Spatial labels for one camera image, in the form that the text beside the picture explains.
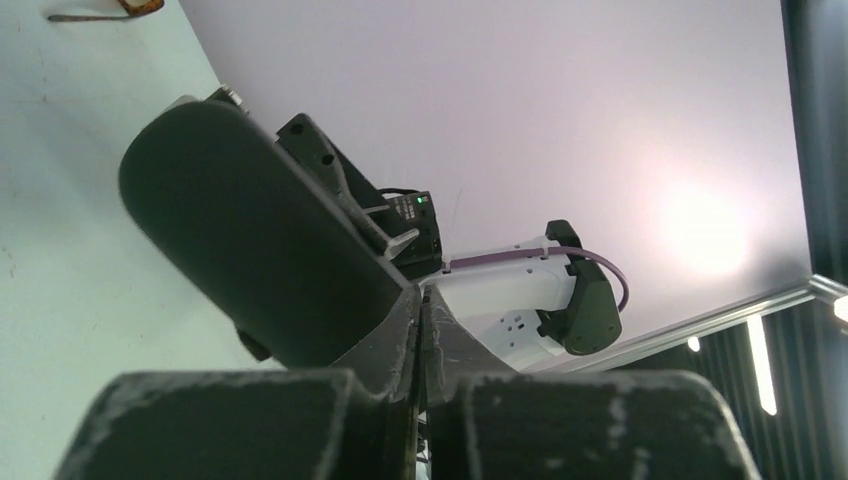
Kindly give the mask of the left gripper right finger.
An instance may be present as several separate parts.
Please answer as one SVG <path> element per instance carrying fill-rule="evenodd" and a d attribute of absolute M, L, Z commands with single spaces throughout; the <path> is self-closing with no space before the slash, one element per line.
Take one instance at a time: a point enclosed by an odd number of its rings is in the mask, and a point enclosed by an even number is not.
<path fill-rule="evenodd" d="M 732 412 L 681 370 L 521 374 L 428 287 L 422 375 L 434 479 L 756 479 Z"/>

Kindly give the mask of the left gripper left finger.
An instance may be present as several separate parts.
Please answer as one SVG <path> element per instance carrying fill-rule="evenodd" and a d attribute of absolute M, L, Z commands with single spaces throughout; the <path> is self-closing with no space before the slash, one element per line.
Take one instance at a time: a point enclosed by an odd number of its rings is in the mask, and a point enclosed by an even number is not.
<path fill-rule="evenodd" d="M 421 292 L 333 368 L 123 374 L 58 479 L 412 479 Z"/>

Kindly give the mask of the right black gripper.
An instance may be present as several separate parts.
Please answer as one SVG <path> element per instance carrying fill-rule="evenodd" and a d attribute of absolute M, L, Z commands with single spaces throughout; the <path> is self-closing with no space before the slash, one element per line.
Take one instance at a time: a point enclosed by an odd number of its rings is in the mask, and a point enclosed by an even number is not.
<path fill-rule="evenodd" d="M 358 232 L 407 278 L 442 268 L 442 242 L 429 191 L 376 188 L 305 113 L 277 131 L 276 143 L 318 181 Z"/>

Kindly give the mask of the black glasses case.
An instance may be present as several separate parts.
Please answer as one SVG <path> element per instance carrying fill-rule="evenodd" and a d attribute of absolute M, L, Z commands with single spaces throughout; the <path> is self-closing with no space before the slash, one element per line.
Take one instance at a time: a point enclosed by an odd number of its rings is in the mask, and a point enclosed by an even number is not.
<path fill-rule="evenodd" d="M 328 189 L 232 105 L 162 113 L 118 182 L 156 248 L 287 368 L 337 361 L 408 287 Z"/>

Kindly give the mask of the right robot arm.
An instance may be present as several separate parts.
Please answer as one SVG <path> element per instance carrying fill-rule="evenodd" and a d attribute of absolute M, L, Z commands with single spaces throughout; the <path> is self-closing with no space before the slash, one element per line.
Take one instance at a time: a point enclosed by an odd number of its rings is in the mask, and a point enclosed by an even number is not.
<path fill-rule="evenodd" d="M 451 257 L 430 192 L 376 188 L 305 113 L 278 130 L 276 143 L 328 189 L 378 255 L 438 290 L 460 323 L 513 368 L 595 354 L 619 339 L 629 282 L 586 249 L 568 221 L 550 220 L 542 236 L 511 247 Z"/>

